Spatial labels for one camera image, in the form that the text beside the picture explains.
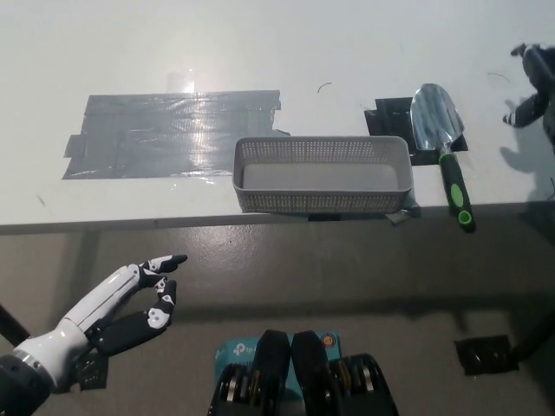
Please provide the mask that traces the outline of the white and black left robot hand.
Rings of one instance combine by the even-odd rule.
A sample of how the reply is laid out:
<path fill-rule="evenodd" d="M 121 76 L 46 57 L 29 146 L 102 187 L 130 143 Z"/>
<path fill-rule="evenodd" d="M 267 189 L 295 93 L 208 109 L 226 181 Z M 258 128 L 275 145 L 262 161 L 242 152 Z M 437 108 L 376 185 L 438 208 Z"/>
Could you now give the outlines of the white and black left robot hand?
<path fill-rule="evenodd" d="M 163 334 L 171 325 L 177 297 L 177 282 L 167 275 L 186 260 L 186 255 L 170 255 L 120 267 L 87 293 L 53 330 L 16 346 L 16 358 L 60 389 L 74 363 L 90 351 L 110 357 Z M 154 305 L 116 318 L 143 289 L 155 290 Z"/>

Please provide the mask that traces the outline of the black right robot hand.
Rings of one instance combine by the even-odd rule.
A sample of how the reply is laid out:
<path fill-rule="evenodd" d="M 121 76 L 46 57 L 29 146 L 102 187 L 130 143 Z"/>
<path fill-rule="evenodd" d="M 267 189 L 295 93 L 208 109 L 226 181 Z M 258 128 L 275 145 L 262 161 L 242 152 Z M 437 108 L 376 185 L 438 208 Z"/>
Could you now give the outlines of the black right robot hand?
<path fill-rule="evenodd" d="M 519 56 L 528 81 L 535 93 L 503 116 L 503 122 L 514 128 L 530 126 L 538 119 L 546 137 L 554 142 L 554 46 L 521 43 L 511 56 Z"/>

